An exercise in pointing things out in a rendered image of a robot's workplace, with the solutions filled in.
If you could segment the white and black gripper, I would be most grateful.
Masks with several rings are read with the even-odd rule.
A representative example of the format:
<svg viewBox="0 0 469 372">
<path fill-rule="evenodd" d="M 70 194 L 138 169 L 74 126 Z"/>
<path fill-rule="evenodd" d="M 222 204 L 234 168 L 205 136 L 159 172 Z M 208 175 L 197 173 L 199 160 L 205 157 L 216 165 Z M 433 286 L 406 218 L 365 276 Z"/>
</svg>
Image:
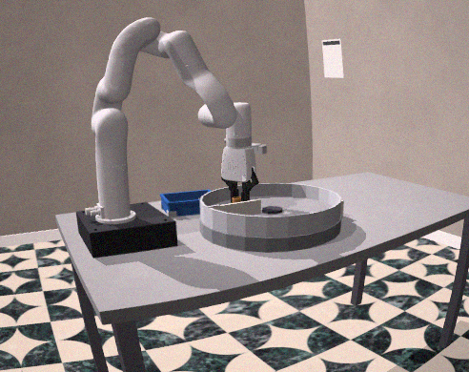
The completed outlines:
<svg viewBox="0 0 469 372">
<path fill-rule="evenodd" d="M 225 147 L 222 157 L 222 178 L 231 190 L 231 203 L 233 197 L 239 196 L 237 182 L 242 182 L 241 202 L 250 200 L 250 191 L 258 184 L 256 177 L 254 148 Z M 251 182 L 252 181 L 252 182 Z M 247 183 L 247 186 L 246 186 Z"/>
</svg>

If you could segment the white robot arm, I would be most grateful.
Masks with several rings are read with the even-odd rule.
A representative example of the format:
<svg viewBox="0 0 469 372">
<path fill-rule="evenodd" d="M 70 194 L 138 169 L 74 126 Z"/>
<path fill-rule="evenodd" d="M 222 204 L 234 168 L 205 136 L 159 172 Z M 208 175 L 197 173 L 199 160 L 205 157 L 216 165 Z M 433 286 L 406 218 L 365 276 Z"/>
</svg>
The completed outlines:
<svg viewBox="0 0 469 372">
<path fill-rule="evenodd" d="M 128 121 L 121 108 L 131 91 L 139 51 L 171 58 L 181 81 L 206 104 L 198 112 L 199 121 L 207 127 L 226 129 L 227 147 L 252 146 L 255 154 L 267 154 L 267 145 L 252 144 L 251 106 L 233 103 L 224 86 L 207 68 L 191 36 L 186 31 L 162 32 L 154 18 L 139 19 L 115 39 L 93 104 L 99 203 L 85 212 L 96 215 L 96 221 L 104 224 L 121 224 L 136 218 L 129 195 Z"/>
</svg>

